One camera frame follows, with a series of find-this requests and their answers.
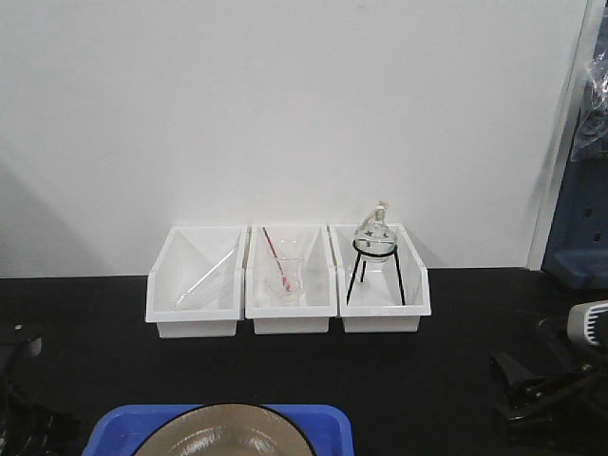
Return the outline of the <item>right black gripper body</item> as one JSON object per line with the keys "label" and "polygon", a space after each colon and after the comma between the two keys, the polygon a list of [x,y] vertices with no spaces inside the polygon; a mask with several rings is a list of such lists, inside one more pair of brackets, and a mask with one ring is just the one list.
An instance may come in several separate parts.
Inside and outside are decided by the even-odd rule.
{"label": "right black gripper body", "polygon": [[566,373],[565,434],[567,442],[607,441],[607,370],[591,368]]}

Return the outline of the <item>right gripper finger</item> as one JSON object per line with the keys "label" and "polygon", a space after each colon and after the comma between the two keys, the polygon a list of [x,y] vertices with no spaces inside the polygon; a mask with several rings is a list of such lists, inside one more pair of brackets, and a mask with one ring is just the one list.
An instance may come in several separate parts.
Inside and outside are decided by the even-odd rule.
{"label": "right gripper finger", "polygon": [[540,376],[526,368],[506,352],[489,355],[491,376],[505,394],[574,394],[578,378],[570,373]]}
{"label": "right gripper finger", "polygon": [[576,398],[572,391],[551,393],[506,389],[504,399],[493,408],[494,423],[558,423],[566,420],[570,403]]}

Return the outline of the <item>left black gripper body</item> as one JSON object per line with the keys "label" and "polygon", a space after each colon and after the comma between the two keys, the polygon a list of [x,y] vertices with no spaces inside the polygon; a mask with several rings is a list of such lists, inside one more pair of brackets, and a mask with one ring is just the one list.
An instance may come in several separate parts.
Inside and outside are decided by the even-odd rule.
{"label": "left black gripper body", "polygon": [[1,383],[2,455],[62,455],[78,434],[73,416],[30,402],[10,381]]}

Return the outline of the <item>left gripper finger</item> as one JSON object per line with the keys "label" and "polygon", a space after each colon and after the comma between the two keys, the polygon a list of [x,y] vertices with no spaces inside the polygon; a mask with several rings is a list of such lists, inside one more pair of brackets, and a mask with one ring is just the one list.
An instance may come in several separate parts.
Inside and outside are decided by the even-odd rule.
{"label": "left gripper finger", "polygon": [[42,351],[43,338],[35,337],[20,342],[1,345],[1,393],[8,394],[10,376],[17,365],[28,358],[38,356]]}

